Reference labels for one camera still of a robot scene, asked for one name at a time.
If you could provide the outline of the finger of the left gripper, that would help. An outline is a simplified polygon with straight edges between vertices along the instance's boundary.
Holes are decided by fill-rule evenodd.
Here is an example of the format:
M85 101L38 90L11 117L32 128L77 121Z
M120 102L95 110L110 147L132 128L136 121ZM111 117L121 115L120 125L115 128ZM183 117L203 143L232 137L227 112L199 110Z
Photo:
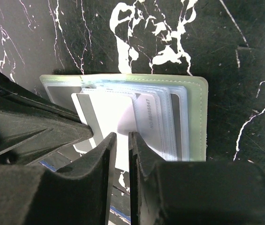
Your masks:
M0 72L0 165L30 165L92 136L76 113Z

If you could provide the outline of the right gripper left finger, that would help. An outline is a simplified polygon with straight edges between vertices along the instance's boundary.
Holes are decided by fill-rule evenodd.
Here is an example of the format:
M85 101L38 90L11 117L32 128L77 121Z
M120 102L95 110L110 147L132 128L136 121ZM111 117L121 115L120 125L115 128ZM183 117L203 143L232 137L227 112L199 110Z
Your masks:
M0 225L106 225L117 136L52 172L0 165Z

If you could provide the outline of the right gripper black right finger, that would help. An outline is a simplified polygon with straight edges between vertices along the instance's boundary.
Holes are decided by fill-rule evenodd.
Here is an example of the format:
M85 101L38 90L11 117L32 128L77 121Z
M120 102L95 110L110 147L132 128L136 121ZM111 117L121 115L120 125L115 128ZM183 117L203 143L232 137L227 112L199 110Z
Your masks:
M129 134L133 225L265 225L265 173L253 163L166 161Z

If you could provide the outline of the green card holder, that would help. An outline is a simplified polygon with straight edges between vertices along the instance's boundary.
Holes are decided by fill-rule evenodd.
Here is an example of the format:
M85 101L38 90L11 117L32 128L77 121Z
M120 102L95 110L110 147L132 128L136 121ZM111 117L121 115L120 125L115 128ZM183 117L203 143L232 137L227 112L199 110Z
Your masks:
M188 94L190 160L206 160L208 82L200 76L162 74L41 75L40 80L43 85L68 83L78 86L95 80L112 80L183 86L187 89Z

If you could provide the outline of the white card with magnetic stripe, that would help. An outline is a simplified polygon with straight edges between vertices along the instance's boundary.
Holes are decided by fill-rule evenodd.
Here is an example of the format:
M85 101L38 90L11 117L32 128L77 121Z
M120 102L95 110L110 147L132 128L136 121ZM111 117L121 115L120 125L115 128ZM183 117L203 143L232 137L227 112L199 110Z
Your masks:
M129 171L128 134L137 131L132 97L91 91L73 93L71 97L81 122L93 132L93 137L78 145L78 152L90 151L114 132L117 136L115 167Z

